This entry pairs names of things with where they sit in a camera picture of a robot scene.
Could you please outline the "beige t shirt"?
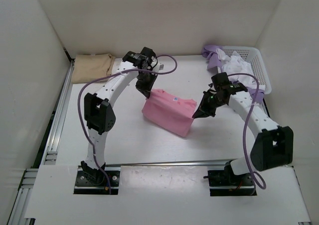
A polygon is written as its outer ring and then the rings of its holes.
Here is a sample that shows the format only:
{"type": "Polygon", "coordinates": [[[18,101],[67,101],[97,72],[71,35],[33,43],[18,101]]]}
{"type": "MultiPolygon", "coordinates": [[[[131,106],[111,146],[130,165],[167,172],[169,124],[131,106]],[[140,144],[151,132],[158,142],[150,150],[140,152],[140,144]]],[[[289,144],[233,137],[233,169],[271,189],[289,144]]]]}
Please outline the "beige t shirt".
{"type": "Polygon", "coordinates": [[[111,54],[76,55],[71,83],[87,83],[111,75],[115,59],[111,54]]]}

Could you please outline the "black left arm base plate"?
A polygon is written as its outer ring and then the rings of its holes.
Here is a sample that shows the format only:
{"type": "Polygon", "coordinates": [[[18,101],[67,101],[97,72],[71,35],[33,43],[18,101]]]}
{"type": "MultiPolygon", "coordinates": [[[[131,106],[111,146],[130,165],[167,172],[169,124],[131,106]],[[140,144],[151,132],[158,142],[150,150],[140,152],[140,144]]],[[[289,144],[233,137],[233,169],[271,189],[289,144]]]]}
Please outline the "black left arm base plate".
{"type": "Polygon", "coordinates": [[[81,167],[77,169],[73,194],[77,195],[117,195],[120,183],[120,167],[106,167],[110,185],[104,174],[90,176],[81,167]]]}

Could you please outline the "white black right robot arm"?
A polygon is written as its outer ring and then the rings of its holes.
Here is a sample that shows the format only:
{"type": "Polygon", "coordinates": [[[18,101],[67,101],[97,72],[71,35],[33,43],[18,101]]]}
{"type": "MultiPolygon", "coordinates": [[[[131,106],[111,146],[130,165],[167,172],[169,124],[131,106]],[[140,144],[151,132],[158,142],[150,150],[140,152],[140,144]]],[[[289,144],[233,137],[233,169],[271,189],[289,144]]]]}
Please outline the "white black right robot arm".
{"type": "Polygon", "coordinates": [[[217,108],[228,105],[244,120],[244,156],[225,164],[224,170],[207,178],[215,185],[236,185],[250,175],[256,183],[257,173],[288,165],[293,160],[294,133],[289,126],[280,126],[255,105],[249,92],[229,93],[208,90],[193,118],[214,117],[217,108]]]}

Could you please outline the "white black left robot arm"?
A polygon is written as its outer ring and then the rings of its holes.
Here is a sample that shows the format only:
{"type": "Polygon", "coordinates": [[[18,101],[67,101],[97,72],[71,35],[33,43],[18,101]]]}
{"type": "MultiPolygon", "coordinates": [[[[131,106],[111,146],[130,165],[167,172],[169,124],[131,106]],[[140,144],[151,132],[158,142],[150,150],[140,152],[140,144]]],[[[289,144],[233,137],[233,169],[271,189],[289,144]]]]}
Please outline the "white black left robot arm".
{"type": "Polygon", "coordinates": [[[87,93],[84,97],[84,119],[87,123],[89,147],[87,157],[81,162],[85,178],[94,186],[109,186],[105,176],[105,143],[108,132],[115,124],[116,116],[113,106],[133,79],[137,79],[136,89],[147,99],[151,95],[152,87],[157,75],[151,72],[140,72],[143,69],[158,72],[157,59],[138,59],[129,62],[122,61],[117,75],[108,79],[105,85],[97,92],[87,93]]]}

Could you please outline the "white t shirt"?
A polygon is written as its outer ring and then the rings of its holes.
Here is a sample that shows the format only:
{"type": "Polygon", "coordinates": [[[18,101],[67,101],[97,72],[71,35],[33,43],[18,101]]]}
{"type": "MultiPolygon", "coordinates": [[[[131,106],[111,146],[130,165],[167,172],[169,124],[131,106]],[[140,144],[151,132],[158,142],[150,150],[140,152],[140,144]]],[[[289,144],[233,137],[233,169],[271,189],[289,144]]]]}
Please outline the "white t shirt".
{"type": "Polygon", "coordinates": [[[240,82],[250,89],[257,88],[254,78],[243,75],[243,73],[254,75],[251,64],[246,62],[236,51],[233,51],[231,56],[228,56],[222,49],[217,49],[216,53],[220,61],[219,72],[226,72],[228,75],[237,74],[230,76],[229,80],[231,82],[240,82]]]}

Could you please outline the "pink t shirt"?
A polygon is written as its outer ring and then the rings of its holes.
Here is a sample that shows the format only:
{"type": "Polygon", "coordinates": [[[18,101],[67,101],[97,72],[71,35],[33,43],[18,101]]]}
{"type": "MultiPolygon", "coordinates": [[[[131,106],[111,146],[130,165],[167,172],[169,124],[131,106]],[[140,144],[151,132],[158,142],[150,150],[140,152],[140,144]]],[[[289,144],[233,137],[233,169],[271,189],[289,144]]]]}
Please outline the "pink t shirt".
{"type": "Polygon", "coordinates": [[[186,137],[193,123],[197,102],[182,99],[162,89],[153,89],[144,104],[142,114],[159,127],[180,137],[186,137]]]}

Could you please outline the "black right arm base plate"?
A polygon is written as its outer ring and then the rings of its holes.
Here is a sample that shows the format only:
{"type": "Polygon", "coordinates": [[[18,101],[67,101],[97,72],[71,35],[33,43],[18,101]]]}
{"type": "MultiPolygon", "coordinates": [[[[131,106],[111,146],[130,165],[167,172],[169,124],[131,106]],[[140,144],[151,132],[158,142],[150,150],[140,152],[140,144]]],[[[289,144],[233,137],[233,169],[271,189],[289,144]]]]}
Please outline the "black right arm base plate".
{"type": "Polygon", "coordinates": [[[208,170],[203,179],[209,183],[211,197],[249,197],[257,195],[249,173],[229,177],[225,170],[208,170]]]}

